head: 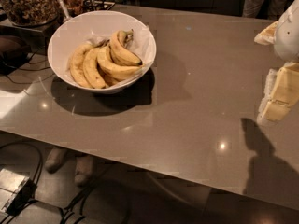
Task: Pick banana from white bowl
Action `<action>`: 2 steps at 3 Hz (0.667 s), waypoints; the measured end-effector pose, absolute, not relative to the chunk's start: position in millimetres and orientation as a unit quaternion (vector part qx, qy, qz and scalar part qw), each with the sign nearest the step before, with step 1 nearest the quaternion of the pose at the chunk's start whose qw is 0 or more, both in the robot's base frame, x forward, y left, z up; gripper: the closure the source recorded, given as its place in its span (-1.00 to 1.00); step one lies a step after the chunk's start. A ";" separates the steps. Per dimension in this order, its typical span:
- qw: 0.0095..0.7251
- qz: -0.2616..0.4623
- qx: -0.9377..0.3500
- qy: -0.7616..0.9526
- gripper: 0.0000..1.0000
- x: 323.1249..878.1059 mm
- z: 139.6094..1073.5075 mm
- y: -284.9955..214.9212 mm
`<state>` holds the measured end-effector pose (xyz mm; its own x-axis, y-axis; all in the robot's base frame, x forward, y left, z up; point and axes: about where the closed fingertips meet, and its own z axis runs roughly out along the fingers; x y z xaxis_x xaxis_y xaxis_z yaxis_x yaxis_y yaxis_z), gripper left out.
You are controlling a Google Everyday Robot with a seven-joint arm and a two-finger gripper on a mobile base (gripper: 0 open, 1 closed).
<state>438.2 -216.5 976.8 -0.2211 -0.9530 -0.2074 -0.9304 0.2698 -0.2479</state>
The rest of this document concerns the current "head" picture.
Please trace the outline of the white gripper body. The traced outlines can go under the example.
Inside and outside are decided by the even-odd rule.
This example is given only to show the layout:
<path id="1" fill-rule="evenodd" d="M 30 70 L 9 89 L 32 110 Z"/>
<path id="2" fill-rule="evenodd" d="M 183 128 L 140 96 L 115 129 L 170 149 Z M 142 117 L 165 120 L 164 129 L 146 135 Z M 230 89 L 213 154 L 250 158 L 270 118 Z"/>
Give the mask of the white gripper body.
<path id="1" fill-rule="evenodd" d="M 274 50 L 285 62 L 299 61 L 299 0 L 294 0 L 279 18 Z"/>

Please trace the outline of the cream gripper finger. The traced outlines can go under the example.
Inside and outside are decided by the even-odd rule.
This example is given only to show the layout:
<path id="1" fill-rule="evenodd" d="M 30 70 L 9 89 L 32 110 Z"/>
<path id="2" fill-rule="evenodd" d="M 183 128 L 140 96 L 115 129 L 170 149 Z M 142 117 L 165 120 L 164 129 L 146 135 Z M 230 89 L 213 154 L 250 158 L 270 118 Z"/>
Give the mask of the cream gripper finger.
<path id="1" fill-rule="evenodd" d="M 273 45 L 275 43 L 275 32 L 278 21 L 275 21 L 264 28 L 254 37 L 254 42 L 260 45 Z"/>
<path id="2" fill-rule="evenodd" d="M 257 123 L 271 126 L 283 120 L 299 101 L 299 63 L 287 62 L 266 76 Z"/>

